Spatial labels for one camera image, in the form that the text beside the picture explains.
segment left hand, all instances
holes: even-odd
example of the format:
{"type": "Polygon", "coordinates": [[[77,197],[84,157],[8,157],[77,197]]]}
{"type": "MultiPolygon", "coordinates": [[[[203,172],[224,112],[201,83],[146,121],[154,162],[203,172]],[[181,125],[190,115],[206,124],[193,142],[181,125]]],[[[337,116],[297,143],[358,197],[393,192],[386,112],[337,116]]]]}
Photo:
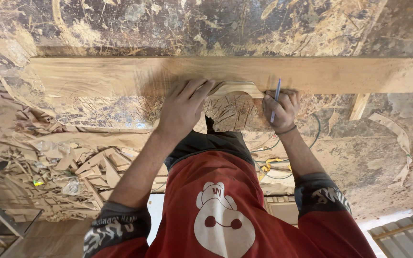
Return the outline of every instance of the left hand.
{"type": "Polygon", "coordinates": [[[154,132],[179,143],[199,121],[203,104],[214,85],[214,80],[206,79],[180,84],[163,102],[159,126],[154,132]]]}

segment blue pen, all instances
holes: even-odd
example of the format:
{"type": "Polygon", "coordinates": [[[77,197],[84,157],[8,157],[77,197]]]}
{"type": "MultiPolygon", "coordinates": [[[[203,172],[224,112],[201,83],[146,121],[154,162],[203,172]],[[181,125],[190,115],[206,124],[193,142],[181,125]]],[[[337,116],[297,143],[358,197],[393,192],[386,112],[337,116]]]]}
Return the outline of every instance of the blue pen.
{"type": "MultiPolygon", "coordinates": [[[[275,92],[275,101],[278,102],[278,95],[280,95],[281,78],[278,80],[277,91],[275,92]]],[[[272,116],[270,117],[270,122],[273,123],[275,119],[275,111],[272,111],[272,116]]]]}

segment bracelet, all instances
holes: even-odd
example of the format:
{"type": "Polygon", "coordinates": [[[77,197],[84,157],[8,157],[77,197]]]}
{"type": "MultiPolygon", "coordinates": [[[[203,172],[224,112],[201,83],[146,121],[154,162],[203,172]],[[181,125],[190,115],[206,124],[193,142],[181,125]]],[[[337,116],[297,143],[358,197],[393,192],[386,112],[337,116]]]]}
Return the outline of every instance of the bracelet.
{"type": "Polygon", "coordinates": [[[293,128],[289,129],[289,130],[286,131],[286,132],[278,133],[278,134],[275,134],[275,135],[282,135],[282,134],[285,134],[285,133],[289,133],[289,132],[291,132],[292,130],[294,130],[294,129],[296,129],[296,128],[297,128],[297,125],[295,125],[293,128]]]}

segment red t-shirt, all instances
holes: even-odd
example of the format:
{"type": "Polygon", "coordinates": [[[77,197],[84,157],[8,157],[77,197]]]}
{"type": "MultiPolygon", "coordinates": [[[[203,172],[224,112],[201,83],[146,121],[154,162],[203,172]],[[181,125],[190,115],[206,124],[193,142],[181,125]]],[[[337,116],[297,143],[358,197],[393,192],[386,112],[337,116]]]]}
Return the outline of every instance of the red t-shirt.
{"type": "Polygon", "coordinates": [[[85,236],[84,257],[375,257],[327,174],[295,184],[299,228],[265,211],[248,162],[215,150],[187,157],[170,170],[150,247],[147,208],[107,202],[85,236]]]}

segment hand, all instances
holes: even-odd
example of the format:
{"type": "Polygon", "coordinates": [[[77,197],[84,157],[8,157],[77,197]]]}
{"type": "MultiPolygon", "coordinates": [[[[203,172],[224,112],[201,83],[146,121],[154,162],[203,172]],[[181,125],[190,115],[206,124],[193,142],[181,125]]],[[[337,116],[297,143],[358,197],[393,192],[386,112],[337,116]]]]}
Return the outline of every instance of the hand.
{"type": "Polygon", "coordinates": [[[214,80],[197,79],[176,87],[163,102],[155,132],[178,144],[199,121],[203,104],[214,85],[214,80]]]}
{"type": "Polygon", "coordinates": [[[278,134],[294,127],[294,118],[301,106],[301,95],[299,91],[281,90],[278,102],[274,98],[275,91],[266,91],[264,115],[275,133],[278,134]],[[272,111],[275,112],[273,123],[270,122],[272,111]]]}

